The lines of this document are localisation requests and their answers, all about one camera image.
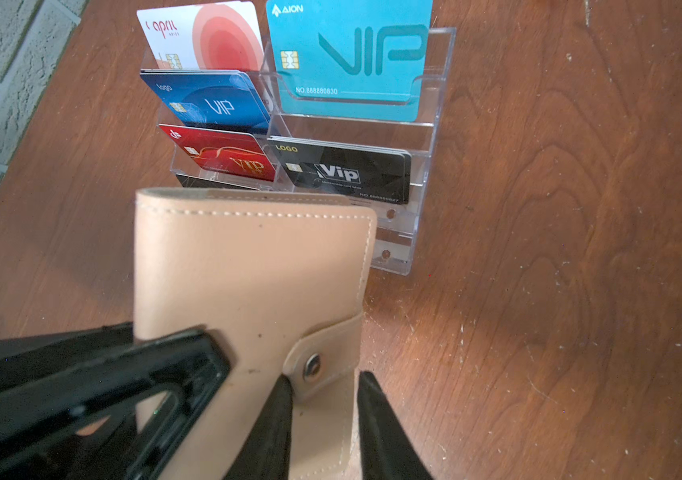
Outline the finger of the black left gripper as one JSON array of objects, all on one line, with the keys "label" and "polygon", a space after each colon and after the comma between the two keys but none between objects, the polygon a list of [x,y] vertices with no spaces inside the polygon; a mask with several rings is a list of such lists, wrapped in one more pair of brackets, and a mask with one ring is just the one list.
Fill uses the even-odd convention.
[{"label": "finger of the black left gripper", "polygon": [[0,393],[0,479],[156,479],[230,372],[199,329]]},{"label": "finger of the black left gripper", "polygon": [[131,322],[0,340],[0,393],[132,343]]}]

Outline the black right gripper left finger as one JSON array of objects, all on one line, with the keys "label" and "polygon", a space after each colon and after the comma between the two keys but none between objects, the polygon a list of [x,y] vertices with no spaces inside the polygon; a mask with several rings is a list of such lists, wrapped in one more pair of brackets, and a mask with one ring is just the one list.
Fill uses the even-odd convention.
[{"label": "black right gripper left finger", "polygon": [[288,479],[292,446],[293,391],[280,376],[242,449],[224,476],[229,479]]}]

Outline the beige leather card holder wallet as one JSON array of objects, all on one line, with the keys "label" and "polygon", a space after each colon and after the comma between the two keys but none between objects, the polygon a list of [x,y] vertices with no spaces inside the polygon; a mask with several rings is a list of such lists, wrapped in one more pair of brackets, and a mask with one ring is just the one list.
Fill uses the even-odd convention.
[{"label": "beige leather card holder wallet", "polygon": [[377,220],[334,195],[137,192],[135,338],[199,327],[231,365],[164,478],[223,478],[280,377],[293,391],[290,477],[346,467]]}]

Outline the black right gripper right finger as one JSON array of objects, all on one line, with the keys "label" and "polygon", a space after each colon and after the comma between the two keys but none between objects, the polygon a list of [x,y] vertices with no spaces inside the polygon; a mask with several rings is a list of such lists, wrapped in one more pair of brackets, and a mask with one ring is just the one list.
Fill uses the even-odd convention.
[{"label": "black right gripper right finger", "polygon": [[370,371],[359,374],[357,406],[363,479],[433,479]]}]

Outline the clear acrylic card display stand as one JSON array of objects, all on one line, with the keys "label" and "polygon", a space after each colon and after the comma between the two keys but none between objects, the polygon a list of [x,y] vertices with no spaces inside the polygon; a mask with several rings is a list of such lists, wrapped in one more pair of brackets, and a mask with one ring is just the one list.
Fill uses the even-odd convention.
[{"label": "clear acrylic card display stand", "polygon": [[[175,143],[171,170],[173,174],[183,173],[254,186],[256,190],[250,192],[304,193],[311,198],[317,198],[332,193],[296,187],[267,144],[269,137],[283,136],[405,150],[412,156],[408,203],[397,205],[341,195],[355,205],[371,208],[377,214],[378,230],[373,266],[405,275],[409,273],[414,259],[455,39],[456,32],[452,28],[429,29],[425,70],[421,77],[419,110],[413,122],[295,115],[284,112],[280,104],[279,76],[275,70],[270,43],[260,69],[244,73],[250,76],[270,116],[267,133],[252,135],[275,167],[277,171],[275,180],[265,181],[203,170]],[[141,70],[143,69],[158,68],[151,57],[146,57],[141,66]],[[184,125],[162,101],[158,125],[160,123]]]}]

